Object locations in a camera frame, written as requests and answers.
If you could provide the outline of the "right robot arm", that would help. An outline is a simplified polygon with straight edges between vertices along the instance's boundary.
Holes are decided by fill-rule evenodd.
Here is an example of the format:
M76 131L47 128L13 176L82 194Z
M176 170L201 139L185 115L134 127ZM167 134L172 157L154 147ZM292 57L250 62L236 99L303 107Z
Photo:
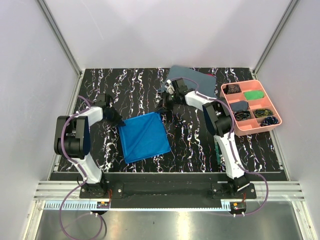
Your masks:
M185 80L186 78L166 80L158 91L161 99L155 111L170 112L174 105L186 105L202 111L206 128L219 145L224 159L227 183L222 192L228 193L232 198L239 198L250 185L250 181L237 152L233 112L225 98L200 93L197 88L188 87Z

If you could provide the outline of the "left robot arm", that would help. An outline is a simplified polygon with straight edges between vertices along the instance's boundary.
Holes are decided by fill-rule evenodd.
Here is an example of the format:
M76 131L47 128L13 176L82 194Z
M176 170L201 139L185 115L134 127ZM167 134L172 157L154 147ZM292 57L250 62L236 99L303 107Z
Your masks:
M103 198L112 190L91 155L90 128L99 122L117 128L126 124L114 108L111 95L100 93L95 101L89 101L83 96L79 98L85 101L86 108L57 118L53 148L57 155L66 158L78 170L82 176L81 189L97 198Z

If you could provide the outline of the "blue cloth napkin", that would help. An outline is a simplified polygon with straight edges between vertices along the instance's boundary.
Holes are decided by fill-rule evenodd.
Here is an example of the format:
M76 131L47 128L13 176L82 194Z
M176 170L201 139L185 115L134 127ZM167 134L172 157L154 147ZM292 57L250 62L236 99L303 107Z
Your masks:
M166 154L171 151L161 115L150 112L126 119L119 136L126 164Z

